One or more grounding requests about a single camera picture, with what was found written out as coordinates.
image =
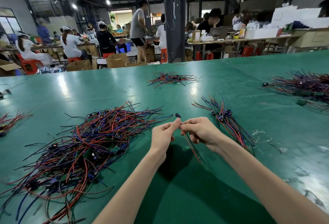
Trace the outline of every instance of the gray t-shirt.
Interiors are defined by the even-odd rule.
[[[131,26],[130,26],[130,38],[131,39],[145,37],[145,31],[138,21],[138,16],[144,18],[144,11],[141,8],[136,10],[136,12],[134,13],[133,18],[131,20]]]

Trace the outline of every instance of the hand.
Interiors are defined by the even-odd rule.
[[[216,23],[214,23],[214,27],[216,27],[219,22],[220,22],[220,20],[218,19],[218,21]]]
[[[183,131],[189,132],[190,139],[193,143],[205,144],[208,149],[218,153],[219,142],[227,138],[213,123],[206,117],[191,118],[183,122],[179,128]]]
[[[180,118],[177,118],[174,122],[167,122],[165,124],[156,126],[152,130],[152,143],[150,152],[157,153],[164,162],[166,158],[166,151],[170,142],[173,142],[175,138],[172,136],[174,131],[181,124]]]

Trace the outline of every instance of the laptop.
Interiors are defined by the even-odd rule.
[[[212,36],[214,40],[226,39],[229,28],[229,26],[210,28],[210,32],[208,35]]]

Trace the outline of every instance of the green tabletop surface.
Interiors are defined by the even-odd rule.
[[[202,78],[187,86],[179,83],[165,84],[161,89],[147,86],[146,81],[154,77],[149,74],[156,68]],[[223,98],[237,122],[257,140],[256,158],[262,164],[302,194],[314,193],[328,207],[329,116],[297,105],[297,97],[259,89],[262,83],[270,82],[274,76],[287,75],[290,70],[329,73],[329,51],[1,77],[0,84],[23,84],[0,101],[0,114],[10,111],[14,115],[18,109],[24,112],[35,109],[33,116],[20,120],[0,138],[0,191],[10,189],[6,182],[26,174],[23,169],[14,171],[15,168],[38,158],[32,156],[23,162],[40,148],[24,145],[48,143],[51,140],[48,133],[55,136],[65,130],[60,125],[82,122],[64,113],[85,116],[95,109],[114,108],[132,101],[141,103],[137,110],[163,106],[165,115],[179,113],[183,121],[206,116],[215,122],[209,111],[191,105],[194,101],[202,104],[200,97],[212,95],[218,101]],[[0,90],[8,86],[0,85]],[[135,223],[275,223],[249,187],[219,155],[198,145],[206,162],[200,164],[185,138],[178,131],[174,136],[176,140],[154,176]],[[269,143],[280,148],[282,153]],[[102,181],[114,186],[113,190],[84,197],[74,208],[75,218],[85,217],[81,223],[92,223],[147,153],[150,144],[151,131],[148,131],[136,138],[127,154],[111,165],[116,173],[108,169],[102,171]],[[106,187],[98,183],[93,184],[89,192],[104,189]],[[7,196],[1,196],[1,204]],[[6,208],[8,213],[2,214],[1,224],[16,223],[16,211],[23,196],[22,193],[10,202]],[[27,197],[20,215],[34,198]],[[50,214],[62,206],[52,202]],[[46,220],[44,202],[39,199],[22,224],[41,224]]]

